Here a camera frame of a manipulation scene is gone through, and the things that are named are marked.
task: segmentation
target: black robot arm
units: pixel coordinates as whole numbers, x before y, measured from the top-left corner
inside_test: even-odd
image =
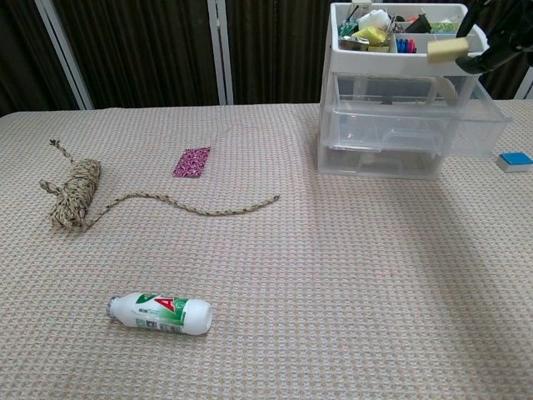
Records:
[[[463,38],[474,27],[479,14],[493,0],[476,0],[468,10],[459,31]],[[533,0],[511,0],[506,15],[492,29],[487,40],[489,49],[477,57],[463,56],[456,59],[457,65],[471,74],[488,73],[507,63],[517,55],[528,52],[528,63],[533,66]]]

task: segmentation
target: white storage tray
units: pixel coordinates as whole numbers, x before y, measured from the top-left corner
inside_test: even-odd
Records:
[[[430,23],[438,23],[446,18],[461,19],[468,9],[462,4],[389,4],[374,3],[371,9],[384,9],[390,15],[413,16],[425,13]],[[455,62],[429,64],[426,60],[427,43],[431,40],[453,38],[453,35],[433,34],[400,34],[399,38],[413,38],[416,40],[418,53],[399,54],[395,53],[395,37],[391,41],[391,52],[353,52],[339,48],[337,25],[346,20],[351,10],[350,3],[331,4],[330,29],[331,29],[331,65],[330,70],[334,73],[360,73],[372,75],[399,75],[413,77],[443,77],[443,76],[470,76],[464,72]],[[469,55],[475,57],[488,49],[485,33],[477,26],[467,37],[471,45]]]

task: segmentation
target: rope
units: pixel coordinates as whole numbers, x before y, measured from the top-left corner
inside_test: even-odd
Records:
[[[80,228],[89,229],[98,222],[101,217],[107,214],[109,210],[129,198],[153,198],[175,208],[180,208],[190,213],[205,217],[223,217],[228,215],[253,213],[260,208],[273,204],[280,198],[279,195],[276,195],[263,202],[252,204],[250,207],[237,210],[204,211],[182,204],[167,195],[133,192],[114,199],[101,212],[99,212],[93,220],[85,221],[85,215],[91,205],[92,197],[97,190],[98,181],[100,180],[100,173],[102,171],[100,162],[92,159],[75,162],[67,150],[59,145],[58,140],[51,140],[50,144],[61,151],[63,156],[73,164],[68,180],[62,186],[57,186],[44,180],[39,182],[42,189],[57,197],[56,205],[50,212],[49,216],[52,225],[56,227],[62,227],[69,230]]]

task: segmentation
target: bottle label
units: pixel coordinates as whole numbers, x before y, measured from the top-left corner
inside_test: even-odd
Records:
[[[133,304],[137,326],[180,333],[185,321],[185,304],[186,298],[143,294]]]

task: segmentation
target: yellow item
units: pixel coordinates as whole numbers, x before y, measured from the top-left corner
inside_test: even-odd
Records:
[[[370,46],[368,51],[371,53],[388,53],[391,50],[388,46]]]
[[[368,40],[373,47],[386,42],[386,33],[377,27],[366,27],[359,32],[355,32],[352,36]]]
[[[438,40],[427,43],[427,62],[447,63],[468,54],[468,41],[464,37],[450,40]]]

